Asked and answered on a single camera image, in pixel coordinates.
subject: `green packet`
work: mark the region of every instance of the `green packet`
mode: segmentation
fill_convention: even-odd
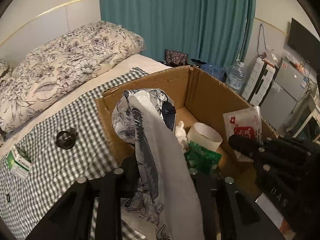
[[[11,173],[22,179],[26,179],[32,168],[30,158],[16,145],[13,145],[7,155],[8,169]]]
[[[192,141],[188,144],[189,150],[184,154],[188,168],[196,168],[206,175],[212,174],[217,168],[222,155]]]

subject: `pillow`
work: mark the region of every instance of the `pillow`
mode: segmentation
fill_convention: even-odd
[[[2,137],[2,135],[0,135],[0,147],[4,144],[4,139]]]
[[[66,93],[144,48],[142,37],[104,21],[40,45],[0,83],[0,129],[14,130]]]
[[[0,80],[8,79],[11,76],[12,70],[5,60],[0,59]]]

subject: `white appliance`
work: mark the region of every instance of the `white appliance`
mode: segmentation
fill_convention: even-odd
[[[260,106],[261,115],[274,129],[278,129],[307,91],[307,79],[289,62],[282,60],[268,94]]]
[[[274,67],[265,63],[261,58],[257,58],[242,92],[242,97],[251,105],[258,106],[267,92],[275,72]]]

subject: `gold trim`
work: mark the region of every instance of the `gold trim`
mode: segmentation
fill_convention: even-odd
[[[270,25],[271,27],[274,27],[274,28],[277,29],[278,31],[282,32],[284,35],[289,36],[286,32],[284,32],[283,30],[280,30],[278,27],[272,25],[271,23],[268,23],[268,22],[266,22],[266,21],[264,21],[264,20],[261,20],[261,19],[259,19],[259,18],[257,18],[257,17],[255,17],[254,19],[256,19],[256,20],[258,20],[258,21],[261,21],[261,22],[264,22],[264,23]]]
[[[2,44],[4,44],[4,43],[5,43],[12,35],[14,35],[18,30],[20,30],[21,28],[23,28],[24,26],[26,26],[28,23],[32,22],[33,20],[37,19],[38,17],[40,17],[40,16],[42,16],[42,15],[44,15],[44,14],[46,14],[46,13],[52,12],[52,11],[54,11],[54,10],[56,10],[56,9],[59,9],[59,8],[61,8],[61,7],[67,6],[67,5],[71,4],[71,3],[80,2],[80,1],[83,1],[83,0],[73,0],[73,1],[70,1],[70,2],[66,2],[66,3],[60,4],[60,5],[56,6],[56,7],[53,7],[53,8],[51,8],[51,9],[49,9],[49,10],[47,10],[47,11],[39,14],[38,16],[36,16],[36,17],[33,18],[32,20],[26,22],[26,23],[25,23],[24,25],[22,25],[20,28],[18,28],[17,30],[15,30],[14,33],[12,33],[10,36],[8,36],[8,37],[0,44],[0,46],[1,46]]]

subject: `teal curtain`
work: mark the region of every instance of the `teal curtain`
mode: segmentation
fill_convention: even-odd
[[[163,61],[164,50],[173,49],[227,66],[240,52],[250,1],[100,0],[100,11],[102,20],[141,35],[147,57]]]
[[[256,12],[256,0],[248,1],[247,22],[245,25],[243,43],[240,49],[239,59],[244,62],[245,55],[247,54],[248,45],[251,37],[254,15]]]

